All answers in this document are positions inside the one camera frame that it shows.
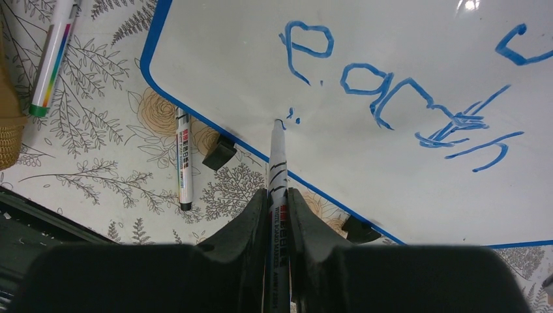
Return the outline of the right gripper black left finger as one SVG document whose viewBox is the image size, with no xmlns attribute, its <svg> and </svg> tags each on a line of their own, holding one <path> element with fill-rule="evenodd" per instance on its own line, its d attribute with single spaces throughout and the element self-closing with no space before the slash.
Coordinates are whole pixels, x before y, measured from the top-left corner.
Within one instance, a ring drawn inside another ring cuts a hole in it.
<svg viewBox="0 0 553 313">
<path fill-rule="evenodd" d="M 261 312 L 267 191 L 197 245 L 59 245 L 42 253 L 10 312 Z"/>
</svg>

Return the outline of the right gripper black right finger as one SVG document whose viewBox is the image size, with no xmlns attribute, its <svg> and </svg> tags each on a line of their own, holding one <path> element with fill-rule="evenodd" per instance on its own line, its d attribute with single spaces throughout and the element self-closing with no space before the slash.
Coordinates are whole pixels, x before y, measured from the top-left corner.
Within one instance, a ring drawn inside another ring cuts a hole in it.
<svg viewBox="0 0 553 313">
<path fill-rule="evenodd" d="M 515 278 L 478 246 L 354 245 L 288 190 L 298 312 L 529 312 Z"/>
</svg>

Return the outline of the blue-capped marker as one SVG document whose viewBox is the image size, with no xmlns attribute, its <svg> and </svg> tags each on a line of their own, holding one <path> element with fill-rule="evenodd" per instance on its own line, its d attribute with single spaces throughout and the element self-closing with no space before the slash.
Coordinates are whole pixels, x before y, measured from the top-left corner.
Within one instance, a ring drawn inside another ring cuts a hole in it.
<svg viewBox="0 0 553 313">
<path fill-rule="evenodd" d="M 284 123 L 275 120 L 271 133 L 268 169 L 269 248 L 265 266 L 264 312 L 290 311 L 290 261 L 288 252 L 288 169 Z"/>
</svg>

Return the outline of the blue-framed whiteboard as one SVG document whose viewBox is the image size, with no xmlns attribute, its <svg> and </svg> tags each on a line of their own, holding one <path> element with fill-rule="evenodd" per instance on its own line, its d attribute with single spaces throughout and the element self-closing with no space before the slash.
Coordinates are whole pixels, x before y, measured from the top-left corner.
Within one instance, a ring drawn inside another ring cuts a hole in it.
<svg viewBox="0 0 553 313">
<path fill-rule="evenodd" d="M 159 94 L 399 243 L 552 243 L 551 1 L 159 1 Z"/>
</svg>

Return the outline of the black-capped marker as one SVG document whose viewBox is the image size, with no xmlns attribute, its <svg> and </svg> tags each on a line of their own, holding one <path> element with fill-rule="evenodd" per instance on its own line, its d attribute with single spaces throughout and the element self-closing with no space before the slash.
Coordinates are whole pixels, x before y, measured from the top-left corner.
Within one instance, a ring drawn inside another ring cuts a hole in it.
<svg viewBox="0 0 553 313">
<path fill-rule="evenodd" d="M 192 209 L 193 187 L 192 187 L 192 166 L 190 156 L 190 116 L 180 107 L 175 111 L 177 125 L 177 179 L 179 188 L 180 210 L 189 211 Z"/>
</svg>

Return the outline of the green-capped marker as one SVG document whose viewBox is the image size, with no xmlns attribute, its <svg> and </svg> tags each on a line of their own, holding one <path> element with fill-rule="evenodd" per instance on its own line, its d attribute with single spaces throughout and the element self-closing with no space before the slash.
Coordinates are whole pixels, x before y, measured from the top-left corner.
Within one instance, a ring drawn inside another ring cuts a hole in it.
<svg viewBox="0 0 553 313">
<path fill-rule="evenodd" d="M 57 1 L 55 4 L 29 107 L 32 116 L 45 117 L 48 113 L 80 4 L 80 1 L 71 0 Z"/>
</svg>

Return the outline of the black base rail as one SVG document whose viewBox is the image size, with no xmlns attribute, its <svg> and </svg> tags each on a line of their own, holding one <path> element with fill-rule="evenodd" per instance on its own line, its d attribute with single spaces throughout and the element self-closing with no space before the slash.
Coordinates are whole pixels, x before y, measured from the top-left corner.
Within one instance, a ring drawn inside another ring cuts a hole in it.
<svg viewBox="0 0 553 313">
<path fill-rule="evenodd" d="M 113 244 L 4 187 L 1 188 L 1 305 L 13 297 L 30 264 L 48 248 L 71 244 Z"/>
</svg>

